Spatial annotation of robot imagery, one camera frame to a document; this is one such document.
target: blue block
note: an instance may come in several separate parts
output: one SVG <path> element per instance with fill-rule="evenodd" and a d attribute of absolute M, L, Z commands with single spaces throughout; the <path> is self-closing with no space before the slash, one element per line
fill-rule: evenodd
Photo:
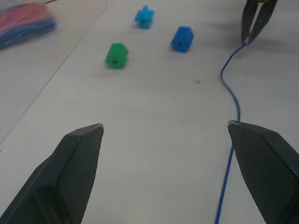
<path fill-rule="evenodd" d="M 138 23 L 138 27 L 142 29 L 149 29 L 154 17 L 155 11 L 150 10 L 148 6 L 144 6 L 139 10 L 135 16 L 135 21 Z"/>
<path fill-rule="evenodd" d="M 194 33 L 192 28 L 181 26 L 171 41 L 171 46 L 175 51 L 186 52 L 191 46 L 193 38 Z"/>

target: hexagonal block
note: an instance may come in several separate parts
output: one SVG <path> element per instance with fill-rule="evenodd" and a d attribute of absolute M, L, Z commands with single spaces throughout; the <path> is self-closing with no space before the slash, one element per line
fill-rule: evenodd
<path fill-rule="evenodd" d="M 148 6 L 144 6 L 139 10 L 135 16 L 135 21 L 138 23 L 139 28 L 149 29 L 154 17 L 155 11 L 149 9 Z"/>
<path fill-rule="evenodd" d="M 128 49 L 123 43 L 113 43 L 106 57 L 107 64 L 114 69 L 123 69 L 127 62 Z"/>
<path fill-rule="evenodd" d="M 171 46 L 175 51 L 186 52 L 191 46 L 193 38 L 192 28 L 181 26 L 171 41 Z"/>

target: green block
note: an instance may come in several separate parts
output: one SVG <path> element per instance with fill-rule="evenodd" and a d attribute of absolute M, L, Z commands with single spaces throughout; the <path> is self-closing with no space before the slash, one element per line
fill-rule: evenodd
<path fill-rule="evenodd" d="M 107 64 L 114 69 L 125 68 L 128 49 L 123 43 L 113 43 L 106 57 Z"/>

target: blue wire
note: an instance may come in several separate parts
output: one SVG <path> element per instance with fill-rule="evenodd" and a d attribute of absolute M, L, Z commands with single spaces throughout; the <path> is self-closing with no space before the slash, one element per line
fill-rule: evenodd
<path fill-rule="evenodd" d="M 221 82 L 224 85 L 225 89 L 229 92 L 229 94 L 231 95 L 231 97 L 233 98 L 234 102 L 235 102 L 235 106 L 237 108 L 237 120 L 240 121 L 241 119 L 241 108 L 240 108 L 240 104 L 238 101 L 237 96 L 235 95 L 235 93 L 232 91 L 232 89 L 229 87 L 229 85 L 224 81 L 223 78 L 223 72 L 226 69 L 228 63 L 232 60 L 232 58 L 234 57 L 234 55 L 239 52 L 242 48 L 244 48 L 246 46 L 246 44 L 244 43 L 242 46 L 240 46 L 228 59 L 228 61 L 225 63 L 225 65 L 223 66 L 221 73 L 220 73 L 220 78 L 221 78 Z M 224 198 L 224 193 L 225 193 L 225 188 L 226 188 L 226 184 L 228 182 L 228 174 L 229 174 L 229 169 L 230 169 L 230 165 L 233 159 L 233 154 L 234 154 L 234 148 L 232 147 L 229 153 L 229 158 L 228 158 L 228 164 L 226 167 L 226 171 L 225 171 L 225 175 L 224 175 L 224 181 L 223 181 L 223 185 L 222 185 L 222 189 L 221 189 L 221 194 L 220 194 L 220 199 L 219 199 L 219 204 L 218 204 L 218 208 L 217 208 L 217 214 L 216 214 L 216 219 L 215 219 L 215 224 L 219 224 L 219 220 L 220 220 L 220 214 L 221 214 L 221 209 L 222 209 L 222 204 L 223 204 L 223 198 Z"/>

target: small dark spot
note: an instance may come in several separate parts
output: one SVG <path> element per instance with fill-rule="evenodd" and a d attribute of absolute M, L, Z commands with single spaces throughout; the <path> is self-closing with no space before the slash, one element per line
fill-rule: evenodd
<path fill-rule="evenodd" d="M 201 84 L 201 80 L 193 80 L 195 84 Z"/>

